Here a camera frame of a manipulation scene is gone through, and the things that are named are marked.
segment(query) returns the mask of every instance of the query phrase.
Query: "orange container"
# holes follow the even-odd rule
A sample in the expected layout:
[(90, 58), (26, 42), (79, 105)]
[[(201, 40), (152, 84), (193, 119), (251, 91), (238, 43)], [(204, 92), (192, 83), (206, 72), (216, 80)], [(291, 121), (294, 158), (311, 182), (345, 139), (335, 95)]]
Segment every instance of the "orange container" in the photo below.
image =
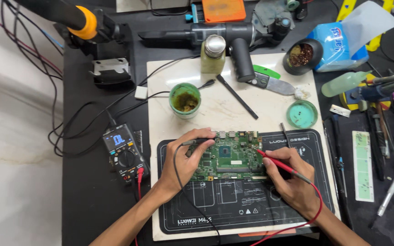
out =
[(243, 0), (202, 0), (205, 22), (243, 21), (246, 9)]

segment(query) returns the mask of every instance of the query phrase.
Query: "human hand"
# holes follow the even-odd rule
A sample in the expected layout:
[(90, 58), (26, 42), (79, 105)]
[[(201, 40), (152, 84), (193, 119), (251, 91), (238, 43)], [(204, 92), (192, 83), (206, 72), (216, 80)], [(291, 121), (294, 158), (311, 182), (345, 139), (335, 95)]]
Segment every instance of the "human hand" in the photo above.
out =
[[(179, 181), (177, 180), (176, 171), (174, 170), (174, 165), (173, 165), (174, 152), (176, 151), (177, 147), (181, 143), (192, 139), (214, 138), (215, 135), (216, 135), (215, 132), (212, 132), (210, 127), (203, 129), (193, 129), (185, 133), (182, 137), (179, 137), (177, 140), (168, 143), (164, 167), (162, 170), (161, 177), (157, 182), (162, 192), (168, 196), (168, 200), (171, 199), (174, 195), (176, 195), (181, 190)], [(205, 152), (205, 150), (213, 144), (215, 144), (215, 141), (212, 139), (207, 140), (204, 143), (201, 143), (194, 150), (193, 154), (189, 158), (185, 155), (186, 152), (188, 151), (189, 145), (179, 148), (176, 155), (176, 167), (177, 167), (177, 172), (179, 173), (180, 181), (182, 182), (183, 186), (186, 185), (186, 183), (188, 183), (189, 179), (194, 174), (195, 170), (197, 169), (200, 158)]]
[[(284, 147), (275, 151), (266, 151), (265, 154), (289, 164), (294, 170), (314, 183), (314, 167), (302, 160), (295, 148)], [(271, 159), (263, 158), (262, 161), (267, 169), (267, 174), (282, 198), (307, 219), (312, 219), (320, 207), (320, 200), (316, 196), (314, 188), (296, 176), (284, 180)]]

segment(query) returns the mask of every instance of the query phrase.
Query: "blade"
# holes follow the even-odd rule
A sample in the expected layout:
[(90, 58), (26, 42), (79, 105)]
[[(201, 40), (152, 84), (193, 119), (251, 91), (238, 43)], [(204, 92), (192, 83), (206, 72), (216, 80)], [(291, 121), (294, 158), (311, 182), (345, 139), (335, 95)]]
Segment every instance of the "blade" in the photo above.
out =
[(294, 86), (292, 86), (288, 82), (278, 80), (272, 77), (268, 79), (268, 84), (266, 89), (277, 93), (281, 93), (283, 95), (292, 95), (296, 90), (294, 89)]

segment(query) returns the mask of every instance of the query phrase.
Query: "plastic squeeze bottle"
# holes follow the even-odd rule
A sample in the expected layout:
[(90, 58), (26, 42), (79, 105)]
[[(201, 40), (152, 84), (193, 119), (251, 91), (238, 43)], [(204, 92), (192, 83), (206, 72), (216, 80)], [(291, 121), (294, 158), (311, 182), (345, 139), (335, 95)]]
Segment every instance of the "plastic squeeze bottle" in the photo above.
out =
[(210, 35), (201, 44), (201, 73), (220, 74), (226, 61), (226, 41), (222, 36)]
[(357, 87), (361, 81), (365, 80), (366, 75), (370, 74), (371, 72), (372, 71), (345, 73), (325, 83), (322, 86), (322, 93), (327, 97), (333, 97), (348, 90), (352, 90), (353, 88)]

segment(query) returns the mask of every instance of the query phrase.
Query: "forearm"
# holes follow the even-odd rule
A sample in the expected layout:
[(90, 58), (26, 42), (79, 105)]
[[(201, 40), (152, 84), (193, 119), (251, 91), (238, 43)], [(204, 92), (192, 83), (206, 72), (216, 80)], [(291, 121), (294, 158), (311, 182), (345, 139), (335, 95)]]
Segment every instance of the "forearm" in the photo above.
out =
[(90, 246), (129, 245), (156, 209), (171, 197), (171, 194), (162, 192), (156, 183), (133, 208), (107, 228)]
[(360, 236), (341, 222), (326, 206), (314, 222), (329, 237), (335, 245), (369, 245)]

